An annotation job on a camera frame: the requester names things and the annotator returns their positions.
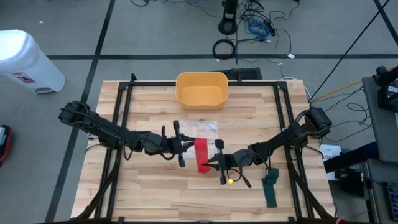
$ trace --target red object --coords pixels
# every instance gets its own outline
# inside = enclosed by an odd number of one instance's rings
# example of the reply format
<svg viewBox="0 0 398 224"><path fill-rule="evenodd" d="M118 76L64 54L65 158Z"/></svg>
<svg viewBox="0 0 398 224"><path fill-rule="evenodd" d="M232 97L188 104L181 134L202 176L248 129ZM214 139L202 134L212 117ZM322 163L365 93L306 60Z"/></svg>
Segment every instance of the red object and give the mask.
<svg viewBox="0 0 398 224"><path fill-rule="evenodd" d="M10 151L10 146L11 146L11 139L12 139L12 129L9 126L2 125L1 127L6 129L5 135L6 139L3 143L3 145L0 146L0 162L6 159L9 151Z"/></svg>
<svg viewBox="0 0 398 224"><path fill-rule="evenodd" d="M344 223L346 220L344 219L344 218L338 218L337 220L336 220L336 224L342 224L342 223Z"/></svg>
<svg viewBox="0 0 398 224"><path fill-rule="evenodd" d="M198 172L200 174L207 174L210 171L210 167L203 166L202 164L207 163L207 139L195 138L195 157L197 159Z"/></svg>

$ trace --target blue cable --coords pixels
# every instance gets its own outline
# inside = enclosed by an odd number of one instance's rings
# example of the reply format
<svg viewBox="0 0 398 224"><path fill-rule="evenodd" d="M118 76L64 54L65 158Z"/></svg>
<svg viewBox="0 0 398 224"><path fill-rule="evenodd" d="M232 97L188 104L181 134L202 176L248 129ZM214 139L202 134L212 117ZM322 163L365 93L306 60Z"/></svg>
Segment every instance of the blue cable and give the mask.
<svg viewBox="0 0 398 224"><path fill-rule="evenodd" d="M258 19L251 19L248 22L248 31L256 35L258 39L265 39L269 35L268 26Z"/></svg>

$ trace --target red cloth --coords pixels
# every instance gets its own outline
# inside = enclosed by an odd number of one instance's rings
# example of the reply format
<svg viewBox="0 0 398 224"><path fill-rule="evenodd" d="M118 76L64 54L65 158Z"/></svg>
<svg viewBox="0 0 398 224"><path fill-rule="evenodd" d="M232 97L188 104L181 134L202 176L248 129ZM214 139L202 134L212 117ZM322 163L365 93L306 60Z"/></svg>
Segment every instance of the red cloth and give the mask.
<svg viewBox="0 0 398 224"><path fill-rule="evenodd" d="M207 163L208 153L207 153L207 139L195 138L195 157L197 159L198 172L200 174L207 174L210 167L203 166L202 164Z"/></svg>

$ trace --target wooden table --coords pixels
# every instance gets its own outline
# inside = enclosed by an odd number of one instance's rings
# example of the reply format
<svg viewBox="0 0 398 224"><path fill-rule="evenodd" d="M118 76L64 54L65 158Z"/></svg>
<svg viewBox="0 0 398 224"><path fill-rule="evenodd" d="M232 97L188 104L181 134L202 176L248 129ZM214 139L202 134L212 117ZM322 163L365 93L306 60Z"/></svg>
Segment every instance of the wooden table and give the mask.
<svg viewBox="0 0 398 224"><path fill-rule="evenodd" d="M287 84L296 117L308 108L304 85L301 80L287 81ZM110 121L118 85L119 82L104 82L99 96L96 112ZM123 105L122 101L119 124ZM285 106L283 110L285 121L289 122ZM230 86L225 106L220 110L208 111L183 110L175 99L173 86L133 88L127 128L160 134L160 127L165 125L166 135L173 136L173 120L219 121L218 136L225 142L224 153L233 153L249 144L266 141L280 132L271 86ZM319 149L315 139L309 141L309 146ZM95 195L100 185L105 153L106 150L101 146L86 153L72 217L82 212ZM252 188L248 189L243 181L220 185L219 173L213 170L206 175L199 174L195 159L185 159L187 166L180 168L177 159L166 161L160 156L134 153L129 161L122 159L113 219L124 216L126 220L143 221L287 221L287 217L295 217L295 212L284 150L276 150L271 160L272 167L280 170L275 185L277 208L266 207L261 184L264 165L243 168L244 175L252 184ZM310 190L326 210L334 214L322 156L304 149L303 161ZM299 195L306 216L305 201L300 190ZM105 196L103 214L107 204L108 194Z"/></svg>

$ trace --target white label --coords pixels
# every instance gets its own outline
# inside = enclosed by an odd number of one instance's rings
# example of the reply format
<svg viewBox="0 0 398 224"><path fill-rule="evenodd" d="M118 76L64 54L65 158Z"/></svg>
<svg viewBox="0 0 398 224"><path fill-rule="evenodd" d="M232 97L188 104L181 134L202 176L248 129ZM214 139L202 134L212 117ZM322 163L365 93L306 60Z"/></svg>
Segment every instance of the white label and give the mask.
<svg viewBox="0 0 398 224"><path fill-rule="evenodd" d="M17 77L20 81L22 81L24 83L35 83L35 80L31 79L31 77L29 77L28 75L26 75L23 72L14 72L11 75L14 75L15 77Z"/></svg>
<svg viewBox="0 0 398 224"><path fill-rule="evenodd" d="M287 56L290 57L291 59L294 59L294 57L295 57L294 54L292 54L292 53L287 54Z"/></svg>
<svg viewBox="0 0 398 224"><path fill-rule="evenodd" d="M398 93L398 88L397 87L393 87L393 86L388 86L388 91L391 91L393 93Z"/></svg>
<svg viewBox="0 0 398 224"><path fill-rule="evenodd" d="M340 146L322 144L322 145L320 145L319 148L320 148L321 152L323 153L323 157L324 157L323 161L327 161L328 159L339 156L341 153ZM338 179L336 179L334 172L330 172L326 176L328 177L328 180L338 180Z"/></svg>

